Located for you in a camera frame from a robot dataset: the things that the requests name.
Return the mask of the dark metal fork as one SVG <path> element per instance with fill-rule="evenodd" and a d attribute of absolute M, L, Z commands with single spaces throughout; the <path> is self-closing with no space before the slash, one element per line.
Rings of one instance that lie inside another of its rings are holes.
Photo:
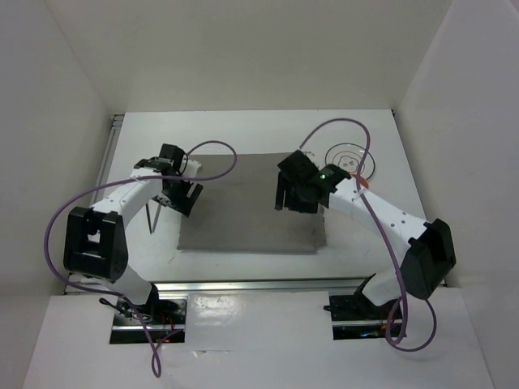
<path fill-rule="evenodd" d="M 147 217 L 148 225 L 150 225 L 150 223 L 151 223 L 151 221 L 150 221 L 150 212 L 149 212 L 149 206 L 148 206 L 147 203 L 145 204 L 145 212 L 146 212 L 146 217 Z"/>

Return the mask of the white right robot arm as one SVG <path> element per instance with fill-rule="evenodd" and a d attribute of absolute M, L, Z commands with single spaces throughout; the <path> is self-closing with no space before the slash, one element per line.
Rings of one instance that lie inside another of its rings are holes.
<path fill-rule="evenodd" d="M 428 299 L 456 265 L 451 229 L 442 220 L 412 216 L 362 186 L 345 170 L 318 168 L 303 152 L 289 154 L 277 166 L 275 208 L 316 213 L 322 207 L 357 221 L 380 235 L 395 264 L 369 276 L 354 298 L 357 314 L 373 317 L 382 305 L 408 293 Z"/>

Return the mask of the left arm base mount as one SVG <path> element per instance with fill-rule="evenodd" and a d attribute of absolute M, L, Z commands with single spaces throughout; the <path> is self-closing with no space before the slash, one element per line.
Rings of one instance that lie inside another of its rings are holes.
<path fill-rule="evenodd" d="M 136 313 L 124 300 L 118 299 L 115 305 L 109 303 L 108 306 L 114 309 L 110 344 L 146 344 L 148 342 Z M 153 317 L 142 314 L 142 319 L 155 344 L 161 341 L 166 344 L 184 343 L 186 318 L 186 298 L 168 300 L 166 308 Z"/>

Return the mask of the white plate with teal rim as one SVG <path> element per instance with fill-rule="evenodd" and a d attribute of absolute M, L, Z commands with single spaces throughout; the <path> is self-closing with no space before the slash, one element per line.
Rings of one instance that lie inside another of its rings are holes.
<path fill-rule="evenodd" d="M 360 175 L 370 180 L 375 174 L 375 159 L 370 152 L 356 143 L 337 143 L 329 148 L 324 156 L 326 165 L 336 165 L 349 174 L 358 172 L 358 166 L 364 160 Z"/>

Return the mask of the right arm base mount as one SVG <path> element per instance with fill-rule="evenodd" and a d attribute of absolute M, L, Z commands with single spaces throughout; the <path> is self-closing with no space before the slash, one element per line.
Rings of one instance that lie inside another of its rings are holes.
<path fill-rule="evenodd" d="M 363 296 L 331 295 L 323 309 L 330 313 L 334 340 L 379 339 L 385 337 L 395 302 L 374 306 Z"/>

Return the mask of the salmon pink plastic cup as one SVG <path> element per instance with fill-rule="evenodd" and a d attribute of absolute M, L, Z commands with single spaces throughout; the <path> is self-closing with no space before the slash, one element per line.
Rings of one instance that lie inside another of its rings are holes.
<path fill-rule="evenodd" d="M 369 188 L 369 182 L 362 176 L 359 176 L 357 174 L 353 174 L 352 178 L 356 180 L 356 182 L 363 188 L 368 189 Z"/>

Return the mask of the grey cloth placemat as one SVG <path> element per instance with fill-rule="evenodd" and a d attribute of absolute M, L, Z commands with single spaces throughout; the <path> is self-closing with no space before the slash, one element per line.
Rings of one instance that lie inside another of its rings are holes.
<path fill-rule="evenodd" d="M 178 248 L 255 254 L 314 254 L 327 245 L 324 211 L 275 209 L 277 164 L 289 154 L 242 154 L 234 169 L 205 182 L 181 221 Z"/>

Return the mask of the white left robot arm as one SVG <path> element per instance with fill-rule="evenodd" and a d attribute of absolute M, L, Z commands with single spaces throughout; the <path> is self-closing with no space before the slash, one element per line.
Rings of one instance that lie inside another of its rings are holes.
<path fill-rule="evenodd" d="M 161 313 L 156 285 L 129 264 L 126 227 L 148 203 L 156 202 L 189 216 L 203 186 L 191 181 L 201 170 L 180 147 L 164 144 L 158 156 L 138 161 L 130 181 L 91 207 L 75 207 L 67 218 L 64 267 L 101 280 L 111 292 L 133 304 L 131 313 L 152 323 Z"/>

